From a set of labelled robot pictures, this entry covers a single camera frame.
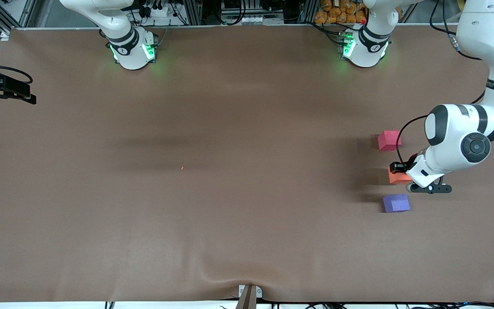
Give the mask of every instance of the purple block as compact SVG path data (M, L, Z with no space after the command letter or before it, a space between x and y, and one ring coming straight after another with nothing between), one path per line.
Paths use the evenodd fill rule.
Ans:
M383 200L386 212L404 212L411 209L407 194L390 194L386 195Z

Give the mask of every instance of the black clamp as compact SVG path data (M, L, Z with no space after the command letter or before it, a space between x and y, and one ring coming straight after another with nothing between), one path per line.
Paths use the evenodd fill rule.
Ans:
M408 184L407 185L407 191L412 192L412 193L428 193L428 194L434 194L434 193L451 193L453 190L453 187L451 187L448 184L443 184L441 183L441 180L439 184L431 183L425 188L421 188L418 184Z
M402 164L400 162L392 162L392 164L390 164L390 172L392 174L405 173L407 170L409 170L409 168L405 163Z

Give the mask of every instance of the foam block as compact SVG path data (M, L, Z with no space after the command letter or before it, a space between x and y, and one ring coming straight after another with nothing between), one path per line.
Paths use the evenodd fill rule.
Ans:
M400 135L400 131L383 131L378 137L379 149L383 151L396 150L398 135Z
M390 183L394 185L406 185L412 181L411 178L405 173L393 174L390 172L390 167L388 167L388 179L390 180Z
M386 212L404 212L411 209L407 194L391 194L383 198Z

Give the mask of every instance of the pink block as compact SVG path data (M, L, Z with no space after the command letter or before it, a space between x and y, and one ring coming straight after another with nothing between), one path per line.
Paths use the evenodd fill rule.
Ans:
M396 139L400 131L383 131L379 135L379 149L383 151L396 150ZM398 142L398 146L401 146L401 138Z

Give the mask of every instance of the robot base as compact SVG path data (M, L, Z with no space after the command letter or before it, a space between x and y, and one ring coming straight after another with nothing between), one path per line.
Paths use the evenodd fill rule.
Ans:
M367 47L359 41L359 31L361 25L354 25L354 29L347 29L344 32L345 37L339 37L339 42L344 42L346 45L339 46L339 54L341 59L347 59L352 64L361 68L370 68L378 63L386 53L388 43L381 48L381 51L370 53Z
M120 55L112 48L116 63L121 64L127 70L139 70L148 63L155 63L157 55L159 37L142 27L135 27L135 29L139 32L139 43L131 49L129 55Z

